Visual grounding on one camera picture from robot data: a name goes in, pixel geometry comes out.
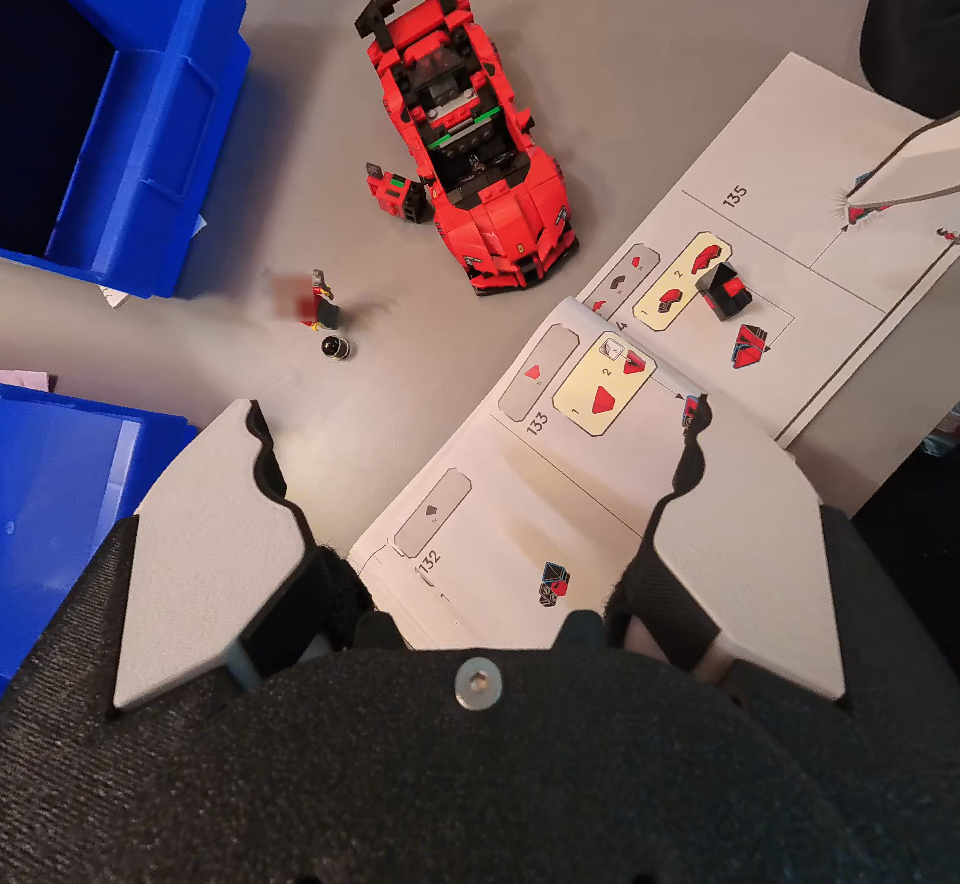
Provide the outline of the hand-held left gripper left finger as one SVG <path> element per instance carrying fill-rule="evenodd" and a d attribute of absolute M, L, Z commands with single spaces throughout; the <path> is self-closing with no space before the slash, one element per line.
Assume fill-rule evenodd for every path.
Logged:
<path fill-rule="evenodd" d="M 138 506 L 117 710 L 221 668 L 245 690 L 269 674 L 249 640 L 315 548 L 306 518 L 285 498 L 273 447 L 258 402 L 238 399 Z"/>

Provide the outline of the small black red lego assembly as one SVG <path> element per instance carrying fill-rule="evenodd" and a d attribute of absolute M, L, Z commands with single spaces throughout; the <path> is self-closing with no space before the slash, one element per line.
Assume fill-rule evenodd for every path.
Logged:
<path fill-rule="evenodd" d="M 754 299 L 736 268 L 728 261 L 702 274 L 697 280 L 697 290 L 721 321 L 738 316 Z"/>

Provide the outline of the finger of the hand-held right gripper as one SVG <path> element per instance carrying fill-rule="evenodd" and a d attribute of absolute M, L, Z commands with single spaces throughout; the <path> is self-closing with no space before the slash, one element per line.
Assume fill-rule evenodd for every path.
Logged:
<path fill-rule="evenodd" d="M 847 209 L 870 212 L 958 190 L 959 117 L 949 116 L 903 140 L 848 193 Z"/>

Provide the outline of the red lego door assembly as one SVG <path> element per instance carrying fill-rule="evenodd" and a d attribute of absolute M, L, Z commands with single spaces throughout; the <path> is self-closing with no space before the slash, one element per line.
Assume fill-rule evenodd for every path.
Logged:
<path fill-rule="evenodd" d="M 367 186 L 380 209 L 392 217 L 423 224 L 434 217 L 428 185 L 366 163 Z"/>

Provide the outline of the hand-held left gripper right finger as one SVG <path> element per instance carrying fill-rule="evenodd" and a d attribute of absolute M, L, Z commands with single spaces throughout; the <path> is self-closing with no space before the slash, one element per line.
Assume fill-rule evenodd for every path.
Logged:
<path fill-rule="evenodd" d="M 727 395 L 707 395 L 700 482 L 670 501 L 652 549 L 717 626 L 691 674 L 736 660 L 829 700 L 846 692 L 821 500 L 795 460 Z"/>

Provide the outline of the blue plastic storage bin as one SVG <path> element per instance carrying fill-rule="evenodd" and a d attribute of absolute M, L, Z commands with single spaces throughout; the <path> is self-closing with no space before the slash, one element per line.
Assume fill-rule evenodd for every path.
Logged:
<path fill-rule="evenodd" d="M 170 297 L 248 67 L 246 0 L 1 0 L 2 259 Z"/>
<path fill-rule="evenodd" d="M 2 691 L 115 523 L 197 435 L 178 415 L 2 385 Z"/>

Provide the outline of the black office chair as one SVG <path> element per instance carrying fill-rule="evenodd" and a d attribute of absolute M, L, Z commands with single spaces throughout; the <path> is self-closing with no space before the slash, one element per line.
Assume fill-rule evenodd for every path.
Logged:
<path fill-rule="evenodd" d="M 860 64 L 883 98 L 937 120 L 959 109 L 959 0 L 869 0 Z"/>

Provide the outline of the red lego car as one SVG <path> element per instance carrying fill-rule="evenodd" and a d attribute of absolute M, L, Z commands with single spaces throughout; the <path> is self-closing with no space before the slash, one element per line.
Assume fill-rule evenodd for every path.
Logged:
<path fill-rule="evenodd" d="M 525 290 L 579 239 L 558 160 L 532 136 L 469 0 L 370 0 L 355 21 L 383 106 L 428 185 L 431 220 L 474 292 Z"/>

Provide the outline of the lego instruction booklet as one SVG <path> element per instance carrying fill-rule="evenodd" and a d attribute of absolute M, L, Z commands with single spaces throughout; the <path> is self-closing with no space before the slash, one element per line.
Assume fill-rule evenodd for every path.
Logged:
<path fill-rule="evenodd" d="M 790 54 L 358 539 L 408 646 L 547 647 L 602 611 L 681 457 L 688 399 L 788 446 L 958 260 L 958 194 L 848 223 L 846 194 L 926 121 Z M 698 278 L 752 293 L 721 321 Z"/>

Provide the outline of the lego minifigure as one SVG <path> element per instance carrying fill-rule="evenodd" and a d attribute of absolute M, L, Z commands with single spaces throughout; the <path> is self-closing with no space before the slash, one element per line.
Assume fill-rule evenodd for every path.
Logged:
<path fill-rule="evenodd" d="M 307 326 L 313 330 L 337 330 L 341 309 L 334 303 L 334 293 L 326 282 L 324 272 L 319 268 L 313 269 L 312 290 L 314 312 Z"/>

